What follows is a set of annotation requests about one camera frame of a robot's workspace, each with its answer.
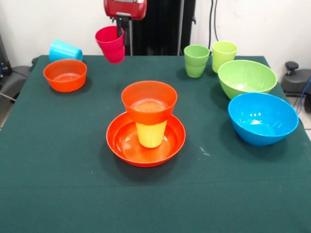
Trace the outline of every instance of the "magenta cup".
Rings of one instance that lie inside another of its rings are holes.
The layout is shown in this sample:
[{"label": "magenta cup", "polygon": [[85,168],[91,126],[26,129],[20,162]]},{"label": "magenta cup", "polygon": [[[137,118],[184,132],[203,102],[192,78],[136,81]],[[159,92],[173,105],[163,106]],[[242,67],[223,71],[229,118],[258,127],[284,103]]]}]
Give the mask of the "magenta cup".
[{"label": "magenta cup", "polygon": [[118,28],[109,26],[100,29],[95,35],[99,47],[110,63],[120,63],[125,58],[124,31],[118,38]]}]

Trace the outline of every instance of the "bowl rim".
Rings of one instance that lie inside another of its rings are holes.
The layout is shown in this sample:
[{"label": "bowl rim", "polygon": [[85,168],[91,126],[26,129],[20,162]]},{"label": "bowl rim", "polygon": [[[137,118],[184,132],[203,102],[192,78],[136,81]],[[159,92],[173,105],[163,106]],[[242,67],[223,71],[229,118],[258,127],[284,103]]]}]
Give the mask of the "bowl rim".
[{"label": "bowl rim", "polygon": [[[261,90],[261,91],[244,91],[244,90],[239,90],[239,89],[233,88],[232,86],[230,86],[229,84],[227,84],[227,83],[221,78],[221,76],[220,76],[220,71],[221,71],[221,69],[222,69],[225,65],[227,65],[227,64],[229,64],[229,63],[236,63],[236,62],[248,62],[248,63],[253,63],[253,64],[257,64],[257,65],[259,65],[259,66],[265,67],[266,69],[269,69],[270,71],[272,71],[272,73],[273,73],[273,75],[274,75],[274,78],[275,78],[274,84],[273,84],[270,88],[264,89],[264,90]],[[219,67],[219,69],[218,69],[218,78],[219,78],[219,80],[220,80],[222,83],[224,83],[226,86],[228,86],[228,87],[230,87],[230,88],[232,88],[232,89],[234,89],[234,90],[236,90],[236,91],[243,92],[243,93],[268,92],[268,91],[272,90],[272,89],[276,86],[276,84],[277,84],[277,75],[276,75],[276,73],[275,73],[270,67],[268,67],[268,66],[266,66],[266,65],[264,65],[264,64],[262,64],[262,63],[259,63],[259,62],[250,61],[250,60],[245,60],[245,59],[242,59],[242,60],[233,60],[233,61],[229,61],[229,62],[226,62],[226,63],[222,64],[222,65]]]},{"label": "bowl rim", "polygon": [[[295,116],[296,116],[296,123],[295,123],[294,127],[293,127],[290,131],[288,131],[287,133],[278,134],[278,135],[275,135],[275,136],[268,136],[268,135],[264,135],[264,134],[261,134],[261,133],[254,133],[254,132],[252,132],[252,131],[250,131],[250,130],[245,129],[245,128],[242,127],[235,119],[233,119],[233,117],[231,116],[231,112],[230,112],[230,106],[231,106],[232,102],[233,102],[233,101],[237,101],[237,99],[242,98],[242,97],[245,96],[245,95],[262,95],[262,96],[265,95],[265,96],[269,96],[269,97],[272,97],[272,98],[274,98],[274,99],[277,99],[278,101],[281,101],[282,103],[286,104],[286,105],[295,113]],[[228,113],[229,113],[230,119],[231,119],[236,125],[238,125],[241,129],[243,129],[243,130],[245,130],[245,131],[247,131],[247,132],[249,132],[249,133],[252,133],[252,134],[255,134],[255,135],[258,135],[258,136],[264,136],[264,137],[283,137],[283,136],[287,136],[287,135],[291,134],[291,133],[297,128],[297,126],[298,126],[298,124],[299,124],[299,117],[298,117],[297,112],[295,111],[295,109],[294,109],[287,101],[281,99],[281,98],[278,97],[278,96],[271,95],[271,94],[267,94],[267,93],[249,92],[249,93],[243,93],[243,94],[237,95],[236,97],[234,97],[234,98],[230,101],[230,103],[229,103],[229,105],[228,105]]]},{"label": "bowl rim", "polygon": [[[77,63],[80,63],[80,64],[83,64],[83,67],[85,68],[85,71],[83,72],[83,74],[81,74],[79,77],[75,78],[75,79],[71,79],[70,81],[60,81],[60,80],[54,80],[54,79],[50,79],[47,77],[47,75],[45,74],[46,72],[46,69],[51,67],[52,65],[55,65],[56,63],[66,63],[67,61],[74,61],[74,62],[77,62]],[[54,62],[51,62],[50,64],[48,64],[44,70],[43,70],[43,75],[44,77],[48,80],[48,81],[51,81],[51,82],[54,82],[54,83],[68,83],[68,82],[72,82],[72,81],[75,81],[83,76],[86,75],[86,72],[87,72],[87,66],[84,62],[80,61],[80,60],[77,60],[77,59],[61,59],[61,60],[57,60],[57,61],[54,61]]]}]

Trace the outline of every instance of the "floor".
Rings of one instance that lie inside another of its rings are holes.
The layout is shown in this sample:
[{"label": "floor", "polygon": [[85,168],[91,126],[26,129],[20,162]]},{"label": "floor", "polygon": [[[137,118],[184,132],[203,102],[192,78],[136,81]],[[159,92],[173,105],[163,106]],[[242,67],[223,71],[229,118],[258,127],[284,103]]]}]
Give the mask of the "floor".
[{"label": "floor", "polygon": [[[293,106],[293,104],[295,103],[296,97],[288,97],[288,99],[289,99],[291,105]],[[14,107],[14,105],[11,102],[7,102],[6,106],[3,108],[3,111],[0,112],[0,131],[1,131],[2,127],[4,126],[6,119],[9,117],[13,107]],[[305,128],[305,131],[311,140],[311,113],[309,113],[309,114],[306,113],[305,109],[302,108],[302,110],[299,114],[299,118],[302,121],[304,128]]]}]

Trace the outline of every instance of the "plastic cup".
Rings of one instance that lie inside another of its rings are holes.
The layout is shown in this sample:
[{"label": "plastic cup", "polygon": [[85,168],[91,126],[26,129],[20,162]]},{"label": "plastic cup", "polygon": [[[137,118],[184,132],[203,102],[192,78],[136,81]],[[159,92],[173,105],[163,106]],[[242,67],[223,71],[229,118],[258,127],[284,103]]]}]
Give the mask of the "plastic cup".
[{"label": "plastic cup", "polygon": [[118,38],[118,27],[109,26],[100,29],[95,35],[99,47],[110,63],[117,64],[125,58],[124,31]]},{"label": "plastic cup", "polygon": [[202,45],[189,45],[184,49],[186,72],[189,77],[202,76],[209,57],[209,49]]},{"label": "plastic cup", "polygon": [[229,41],[218,41],[213,44],[212,68],[218,73],[219,67],[224,63],[233,61],[237,54],[238,46]]},{"label": "plastic cup", "polygon": [[136,123],[140,144],[147,148],[161,145],[167,119],[177,102],[175,89],[158,81],[141,81],[126,87],[121,98]]},{"label": "plastic cup", "polygon": [[49,59],[50,62],[55,62],[63,59],[75,59],[82,61],[82,50],[67,44],[60,40],[54,40],[50,46]]}]

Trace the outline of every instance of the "black knob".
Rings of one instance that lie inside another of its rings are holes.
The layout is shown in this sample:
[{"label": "black knob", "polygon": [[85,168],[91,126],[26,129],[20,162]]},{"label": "black knob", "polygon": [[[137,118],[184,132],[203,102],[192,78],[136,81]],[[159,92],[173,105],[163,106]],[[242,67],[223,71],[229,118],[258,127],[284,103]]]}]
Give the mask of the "black knob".
[{"label": "black knob", "polygon": [[285,66],[289,71],[295,71],[295,69],[299,68],[298,63],[296,62],[287,62],[285,63]]}]

